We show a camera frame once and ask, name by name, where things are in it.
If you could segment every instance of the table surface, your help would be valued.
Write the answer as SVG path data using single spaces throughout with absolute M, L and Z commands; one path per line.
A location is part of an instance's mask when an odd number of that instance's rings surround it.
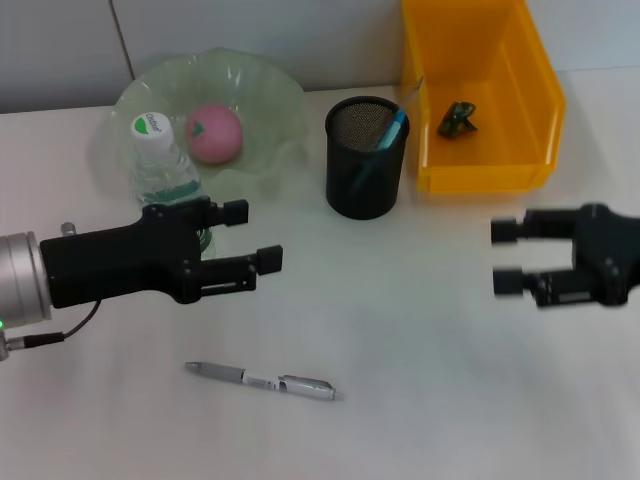
M 562 243 L 492 249 L 490 219 L 607 202 L 640 214 L 640 69 L 563 74 L 557 172 L 520 196 L 427 198 L 403 178 L 386 216 L 324 198 L 324 117 L 356 94 L 307 95 L 308 154 L 243 192 L 250 223 L 220 256 L 282 244 L 258 290 L 179 306 L 103 303 L 73 339 L 0 366 L 0 464 L 12 479 L 634 479 L 640 475 L 640 298 L 541 312 L 496 300 L 494 265 L 568 265 Z M 138 217 L 112 167 L 110 109 L 0 116 L 0 231 L 57 236 Z M 15 334 L 67 330 L 89 306 Z M 190 375 L 189 360 L 327 380 L 323 403 Z

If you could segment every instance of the pen cup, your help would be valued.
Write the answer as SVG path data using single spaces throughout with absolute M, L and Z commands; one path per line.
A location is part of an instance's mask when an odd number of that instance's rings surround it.
M 388 148 L 377 148 L 397 111 L 398 106 L 384 98 L 354 97 L 327 115 L 326 195 L 341 215 L 370 220 L 395 205 L 409 120 Z

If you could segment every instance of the pen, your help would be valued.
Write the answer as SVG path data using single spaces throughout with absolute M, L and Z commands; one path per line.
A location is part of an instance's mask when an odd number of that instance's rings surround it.
M 277 390 L 320 400 L 335 400 L 336 389 L 328 382 L 311 378 L 284 375 L 282 377 L 263 377 L 248 373 L 244 368 L 228 367 L 209 362 L 186 362 L 184 366 L 190 372 L 223 382 L 244 383 L 250 387 L 264 390 Z

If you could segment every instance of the yellow storage box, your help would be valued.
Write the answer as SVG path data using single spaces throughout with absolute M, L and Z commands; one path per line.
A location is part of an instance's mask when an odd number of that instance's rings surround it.
M 565 99 L 524 0 L 403 0 L 403 93 L 418 190 L 519 192 L 556 166 Z M 477 132 L 438 135 L 453 102 L 471 102 Z

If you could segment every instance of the water bottle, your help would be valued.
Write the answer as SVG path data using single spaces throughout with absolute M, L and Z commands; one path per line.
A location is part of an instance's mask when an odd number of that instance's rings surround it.
M 176 144 L 165 115 L 143 113 L 131 123 L 131 134 L 137 151 L 132 178 L 143 205 L 172 205 L 204 196 L 198 172 L 189 155 Z M 211 231 L 198 234 L 202 256 L 212 257 Z

